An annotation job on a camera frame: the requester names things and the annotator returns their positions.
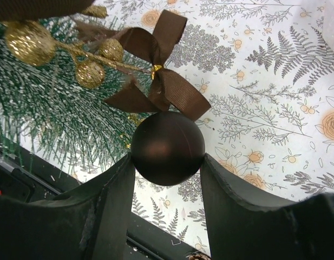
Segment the dark brown bauble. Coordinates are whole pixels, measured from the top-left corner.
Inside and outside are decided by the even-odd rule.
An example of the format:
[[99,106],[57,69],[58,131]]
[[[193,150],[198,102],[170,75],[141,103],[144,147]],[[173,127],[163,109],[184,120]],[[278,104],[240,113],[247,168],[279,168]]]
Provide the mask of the dark brown bauble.
[[174,186],[199,170],[205,157],[205,141],[189,118],[177,112],[160,112],[138,125],[130,151],[136,170],[145,179]]

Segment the brown ribbon gold berry garland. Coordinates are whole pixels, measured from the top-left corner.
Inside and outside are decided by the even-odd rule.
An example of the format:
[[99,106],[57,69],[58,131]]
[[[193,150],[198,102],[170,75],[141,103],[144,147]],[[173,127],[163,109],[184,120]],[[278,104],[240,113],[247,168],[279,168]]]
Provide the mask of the brown ribbon gold berry garland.
[[20,61],[31,66],[49,63],[56,50],[66,50],[72,58],[84,57],[76,65],[76,79],[86,88],[99,86],[105,76],[104,66],[125,74],[135,66],[125,64],[124,52],[151,64],[152,78],[148,95],[139,90],[134,79],[106,103],[129,113],[167,111],[176,107],[183,115],[195,121],[210,109],[206,98],[178,73],[165,68],[165,62],[179,43],[187,19],[170,11],[163,11],[153,32],[142,28],[119,31],[76,22],[78,42],[66,44],[54,39],[39,20],[83,14],[104,18],[107,10],[93,1],[0,1],[0,22],[6,26],[6,46]]

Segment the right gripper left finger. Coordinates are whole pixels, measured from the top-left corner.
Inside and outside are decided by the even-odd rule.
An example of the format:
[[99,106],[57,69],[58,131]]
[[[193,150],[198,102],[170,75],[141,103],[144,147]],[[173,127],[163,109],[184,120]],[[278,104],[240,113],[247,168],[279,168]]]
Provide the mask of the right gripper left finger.
[[123,259],[134,178],[127,154],[51,200],[0,195],[0,259]]

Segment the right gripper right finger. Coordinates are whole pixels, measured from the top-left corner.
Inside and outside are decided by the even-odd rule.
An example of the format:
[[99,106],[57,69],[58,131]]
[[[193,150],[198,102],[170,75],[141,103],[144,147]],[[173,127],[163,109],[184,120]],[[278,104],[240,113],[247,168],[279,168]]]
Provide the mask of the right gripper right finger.
[[210,155],[200,177],[212,259],[334,259],[334,193],[290,201]]

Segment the small frosted christmas tree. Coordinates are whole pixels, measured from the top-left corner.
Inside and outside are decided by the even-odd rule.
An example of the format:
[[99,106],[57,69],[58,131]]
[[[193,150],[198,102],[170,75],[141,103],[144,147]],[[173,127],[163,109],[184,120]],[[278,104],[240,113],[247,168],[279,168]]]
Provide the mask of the small frosted christmas tree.
[[118,92],[129,75],[105,67],[103,84],[86,89],[76,81],[73,59],[58,49],[47,64],[34,67],[13,56],[0,23],[0,145],[5,155],[31,167],[24,146],[67,173],[98,174],[130,149],[135,115],[109,107],[105,99]]

